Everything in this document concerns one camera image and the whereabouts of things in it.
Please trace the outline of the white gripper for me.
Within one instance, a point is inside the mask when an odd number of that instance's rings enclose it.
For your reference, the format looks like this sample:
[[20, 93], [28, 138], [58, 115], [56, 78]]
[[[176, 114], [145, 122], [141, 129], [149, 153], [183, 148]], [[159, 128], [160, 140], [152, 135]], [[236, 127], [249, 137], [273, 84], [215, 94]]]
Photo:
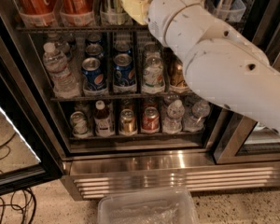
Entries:
[[120, 0], [124, 11], [137, 23], [147, 25], [150, 33], [167, 47], [165, 35], [173, 18], [200, 0]]

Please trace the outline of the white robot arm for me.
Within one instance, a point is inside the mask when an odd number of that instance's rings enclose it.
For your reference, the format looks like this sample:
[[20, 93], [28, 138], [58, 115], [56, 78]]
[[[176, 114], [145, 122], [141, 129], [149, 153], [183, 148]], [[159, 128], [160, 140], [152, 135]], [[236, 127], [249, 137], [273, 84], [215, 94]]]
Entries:
[[261, 49], [211, 15], [201, 0], [120, 0], [120, 4], [179, 58], [193, 92], [280, 135], [280, 72]]

